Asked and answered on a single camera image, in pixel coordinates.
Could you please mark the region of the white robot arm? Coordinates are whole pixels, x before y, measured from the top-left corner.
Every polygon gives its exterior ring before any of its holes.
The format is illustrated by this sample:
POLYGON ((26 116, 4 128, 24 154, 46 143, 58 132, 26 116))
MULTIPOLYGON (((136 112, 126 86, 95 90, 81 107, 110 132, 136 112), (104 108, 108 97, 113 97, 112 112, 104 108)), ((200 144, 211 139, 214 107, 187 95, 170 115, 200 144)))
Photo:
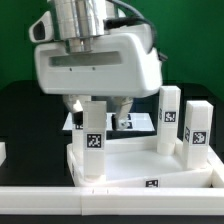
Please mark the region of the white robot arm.
POLYGON ((112 127, 127 127, 135 98, 158 92, 167 56, 156 29, 120 0, 47 0, 50 9, 29 29, 37 78, 48 94, 109 96, 112 127))

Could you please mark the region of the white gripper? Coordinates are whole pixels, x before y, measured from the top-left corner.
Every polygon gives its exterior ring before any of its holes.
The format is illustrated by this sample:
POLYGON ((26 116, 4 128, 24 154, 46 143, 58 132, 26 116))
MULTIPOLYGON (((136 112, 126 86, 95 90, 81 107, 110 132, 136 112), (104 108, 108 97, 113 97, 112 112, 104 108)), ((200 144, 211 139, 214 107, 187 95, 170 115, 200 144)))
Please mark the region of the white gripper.
POLYGON ((88 53, 69 54, 62 42, 40 44, 34 53, 39 85, 63 95, 74 124, 83 123, 84 103, 91 100, 85 95, 122 96, 113 98, 112 128, 124 130, 133 98, 153 95, 162 85, 162 63, 151 44, 145 24, 110 30, 93 40, 88 53))

